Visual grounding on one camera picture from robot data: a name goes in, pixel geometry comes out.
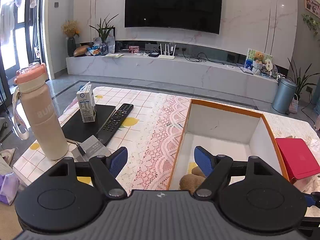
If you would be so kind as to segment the beige pink-lid water bottle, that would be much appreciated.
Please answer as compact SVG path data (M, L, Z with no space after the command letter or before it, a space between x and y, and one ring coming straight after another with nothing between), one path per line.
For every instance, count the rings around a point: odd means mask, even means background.
M62 158L68 152L68 144L55 112L44 63L33 62L16 72L14 84L17 86L12 96L14 127L22 140L29 138L29 130L17 113L20 101L31 130L50 160Z

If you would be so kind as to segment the orange-rimmed white storage box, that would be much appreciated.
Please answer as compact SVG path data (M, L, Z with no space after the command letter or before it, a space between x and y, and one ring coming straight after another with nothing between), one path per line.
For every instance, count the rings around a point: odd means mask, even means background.
M180 179L195 160L196 146L202 146L212 155L224 154L236 161L246 161L249 156L256 155L288 178L276 139L262 113L191 100L167 189L179 189Z

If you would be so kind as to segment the brown plush toy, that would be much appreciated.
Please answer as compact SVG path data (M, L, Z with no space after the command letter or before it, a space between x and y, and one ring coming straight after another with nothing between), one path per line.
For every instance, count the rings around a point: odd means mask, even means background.
M186 174L180 179L180 190L189 191L191 194L199 188L205 181L206 176L197 166L191 170L191 174Z

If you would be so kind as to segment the blue-grey trash can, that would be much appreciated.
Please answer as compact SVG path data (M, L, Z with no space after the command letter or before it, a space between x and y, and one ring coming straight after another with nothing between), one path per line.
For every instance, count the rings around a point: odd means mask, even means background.
M280 78L278 81L278 89L272 102L272 108L278 113L285 114L289 110L296 89L297 85L293 81Z

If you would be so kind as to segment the teddy bear on console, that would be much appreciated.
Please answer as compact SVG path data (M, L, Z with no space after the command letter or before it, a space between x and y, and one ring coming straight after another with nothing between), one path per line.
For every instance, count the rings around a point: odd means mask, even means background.
M264 66L264 53L256 51L253 57L252 72L254 75L260 75Z

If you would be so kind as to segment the dried yellow flowers in vase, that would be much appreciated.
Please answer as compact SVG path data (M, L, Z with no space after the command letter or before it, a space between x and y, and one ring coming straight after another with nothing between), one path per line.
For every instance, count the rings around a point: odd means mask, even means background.
M79 36L80 30L77 21L66 21L61 26L63 34L67 37L67 53L72 57L76 50L75 36Z

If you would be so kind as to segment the black wall television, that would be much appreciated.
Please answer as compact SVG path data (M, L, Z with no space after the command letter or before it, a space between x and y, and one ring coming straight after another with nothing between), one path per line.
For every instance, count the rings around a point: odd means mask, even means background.
M175 28L218 34L222 0L125 0L125 27Z

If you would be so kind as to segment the small pink basket bag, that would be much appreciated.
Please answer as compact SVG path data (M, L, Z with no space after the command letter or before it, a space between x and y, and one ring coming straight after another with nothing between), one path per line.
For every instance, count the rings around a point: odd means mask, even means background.
M294 94L291 104L289 106L289 112L292 114L297 114L298 112L298 96Z

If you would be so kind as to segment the grey paper card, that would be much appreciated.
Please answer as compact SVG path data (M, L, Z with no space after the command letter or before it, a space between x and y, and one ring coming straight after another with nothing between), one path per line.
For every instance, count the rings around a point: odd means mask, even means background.
M76 148L71 151L76 161L89 161L92 157L103 155L110 156L111 151L105 147L94 135L81 143L76 143Z

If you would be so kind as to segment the purple tissue pack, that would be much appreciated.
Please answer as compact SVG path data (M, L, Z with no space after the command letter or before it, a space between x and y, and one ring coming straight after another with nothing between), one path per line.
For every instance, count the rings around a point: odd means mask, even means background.
M0 201L6 205L11 205L16 197L20 181L13 172L1 175Z

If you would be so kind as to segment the hanging ivy plant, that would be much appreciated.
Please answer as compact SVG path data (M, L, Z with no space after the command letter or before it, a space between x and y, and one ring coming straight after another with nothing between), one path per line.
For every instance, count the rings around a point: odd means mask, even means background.
M319 41L319 21L308 14L302 14L302 18L308 29L313 33L314 38Z

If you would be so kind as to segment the white marble tv console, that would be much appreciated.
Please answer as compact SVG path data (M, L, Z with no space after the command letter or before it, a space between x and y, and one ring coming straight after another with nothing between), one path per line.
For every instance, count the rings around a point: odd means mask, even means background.
M214 90L272 103L278 83L274 79L244 73L239 67L213 62L190 62L124 54L121 57L66 58L69 74L119 77L164 82Z

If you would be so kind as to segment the red box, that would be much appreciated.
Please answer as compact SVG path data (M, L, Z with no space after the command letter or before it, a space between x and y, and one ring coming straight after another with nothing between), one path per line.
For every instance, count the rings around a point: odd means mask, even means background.
M319 174L319 164L303 139L276 138L291 184Z

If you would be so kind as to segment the lace tablecloth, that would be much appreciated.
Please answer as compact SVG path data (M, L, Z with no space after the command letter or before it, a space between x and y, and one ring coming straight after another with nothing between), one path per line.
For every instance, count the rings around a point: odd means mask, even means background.
M96 87L99 105L134 105L133 111L111 139L107 148L124 146L129 158L118 181L126 191L132 189L167 190L180 144L191 98L133 89ZM262 113L276 138L300 138L313 155L319 157L319 137L304 121Z

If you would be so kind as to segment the green plant in glass vase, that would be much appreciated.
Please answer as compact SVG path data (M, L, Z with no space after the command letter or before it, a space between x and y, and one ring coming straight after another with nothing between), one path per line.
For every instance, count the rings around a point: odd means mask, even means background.
M114 25L110 25L110 22L116 18L119 14L116 14L109 20L107 20L108 15L104 18L104 20L100 19L99 24L97 24L97 27L89 25L90 28L93 28L97 31L98 36L101 38L101 45L100 45L100 55L106 55L108 52L108 45L106 43L106 40L112 30L115 29Z

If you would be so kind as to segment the potted plant by bin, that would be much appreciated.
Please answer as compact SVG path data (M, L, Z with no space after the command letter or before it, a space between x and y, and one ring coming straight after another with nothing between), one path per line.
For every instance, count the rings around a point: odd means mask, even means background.
M312 63L308 65L304 73L302 73L301 68L297 68L296 63L294 59L290 60L288 59L289 64L290 64L290 69L292 70L293 73L293 82L296 84L296 92L295 94L298 97L298 100L300 99L300 96L302 94L302 90L306 88L307 86L316 86L317 84L314 82L310 82L309 79L313 76L319 76L319 72L310 74L309 70L312 66Z

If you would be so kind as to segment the green picture card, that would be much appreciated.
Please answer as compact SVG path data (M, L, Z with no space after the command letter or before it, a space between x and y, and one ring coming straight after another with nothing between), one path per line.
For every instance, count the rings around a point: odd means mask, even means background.
M273 56L249 48L244 67L254 75L272 75Z

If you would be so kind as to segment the black tv remote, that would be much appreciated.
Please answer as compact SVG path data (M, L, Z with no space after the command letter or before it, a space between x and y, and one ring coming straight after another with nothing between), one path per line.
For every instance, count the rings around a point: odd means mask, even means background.
M106 124L102 126L101 130L97 133L96 137L104 146L108 145L112 137L123 124L124 120L131 113L133 108L134 105L132 104L122 104L119 107L119 109L111 115L111 117L107 120Z

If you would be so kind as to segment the white wifi router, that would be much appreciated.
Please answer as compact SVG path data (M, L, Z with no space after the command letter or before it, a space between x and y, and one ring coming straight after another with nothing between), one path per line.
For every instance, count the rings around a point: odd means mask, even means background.
M175 58L176 46L169 46L169 44L160 44L160 54L159 59L173 60Z

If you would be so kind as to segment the small milk carton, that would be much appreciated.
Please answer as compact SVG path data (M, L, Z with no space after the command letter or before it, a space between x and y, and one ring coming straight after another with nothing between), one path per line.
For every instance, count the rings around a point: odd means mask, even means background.
M76 98L78 100L83 123L95 122L97 109L91 82L86 83L77 91Z

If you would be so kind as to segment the black notebook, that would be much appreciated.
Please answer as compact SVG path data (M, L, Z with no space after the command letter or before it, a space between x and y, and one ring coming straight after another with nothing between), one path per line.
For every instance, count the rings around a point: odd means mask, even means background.
M96 105L97 114L94 122L82 121L79 110L62 126L62 131L68 142L82 143L92 135L97 136L98 132L107 123L108 119L116 111L115 106Z

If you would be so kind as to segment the framed wall picture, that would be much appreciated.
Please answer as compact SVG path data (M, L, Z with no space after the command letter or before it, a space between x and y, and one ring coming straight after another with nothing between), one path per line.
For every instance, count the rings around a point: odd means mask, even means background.
M307 11L320 18L320 3L317 0L304 0L304 5Z

